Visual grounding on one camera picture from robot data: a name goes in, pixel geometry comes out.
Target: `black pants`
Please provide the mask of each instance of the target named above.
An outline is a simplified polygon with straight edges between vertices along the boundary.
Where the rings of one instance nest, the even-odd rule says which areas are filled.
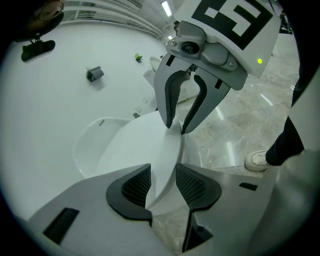
[[[314,33],[310,33],[310,29],[307,26],[307,24],[312,24],[313,21],[316,22],[316,15],[309,15],[312,21],[305,21],[299,18],[299,13],[307,13],[308,5],[303,4],[300,8],[295,8],[291,1],[281,0],[280,3],[287,12],[300,60],[299,80],[295,85],[292,97],[291,106],[293,106],[319,67],[319,51],[317,50],[319,41],[315,39]],[[304,146],[296,128],[288,117],[285,121],[283,132],[268,150],[265,158],[270,165],[280,166],[287,158],[300,154],[302,150],[304,150]]]
[[[300,79],[297,81],[293,91],[291,106],[295,104],[307,85],[300,83]],[[303,150],[304,146],[298,132],[288,117],[285,121],[283,132],[268,150],[265,159],[270,165],[280,166],[287,158],[300,154]]]

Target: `white sneaker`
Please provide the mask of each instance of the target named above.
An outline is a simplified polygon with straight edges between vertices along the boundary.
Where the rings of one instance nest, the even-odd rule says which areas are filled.
[[[263,171],[271,166],[266,161],[266,153],[268,150],[258,150],[246,155],[244,160],[244,166],[249,171]]]

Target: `marble floor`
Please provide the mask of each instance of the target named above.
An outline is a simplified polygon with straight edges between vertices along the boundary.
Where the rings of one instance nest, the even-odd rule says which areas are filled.
[[[299,78],[297,56],[272,56],[260,78],[248,76],[242,90],[231,89],[213,112],[192,132],[203,167],[230,174],[262,177],[244,167],[247,153],[268,149],[282,132]],[[178,104],[184,120],[195,98]],[[154,216],[152,228],[178,255],[185,237],[189,208]]]

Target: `ceiling light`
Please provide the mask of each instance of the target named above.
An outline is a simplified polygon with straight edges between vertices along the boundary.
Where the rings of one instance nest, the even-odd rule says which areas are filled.
[[[162,5],[163,9],[165,10],[166,15],[167,15],[168,17],[170,17],[170,16],[172,15],[172,12],[171,12],[171,10],[170,10],[170,7],[169,7],[168,2],[167,2],[167,1],[162,2],[161,5]]]

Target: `gray mount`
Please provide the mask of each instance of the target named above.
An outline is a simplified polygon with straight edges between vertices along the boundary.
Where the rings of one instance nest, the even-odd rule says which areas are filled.
[[[200,87],[184,120],[182,134],[192,132],[223,100],[230,88],[240,90],[247,72],[220,43],[206,42],[205,32],[182,21],[177,37],[169,41],[168,54],[154,77],[157,107],[164,124],[170,128],[176,114],[181,84],[190,79]]]

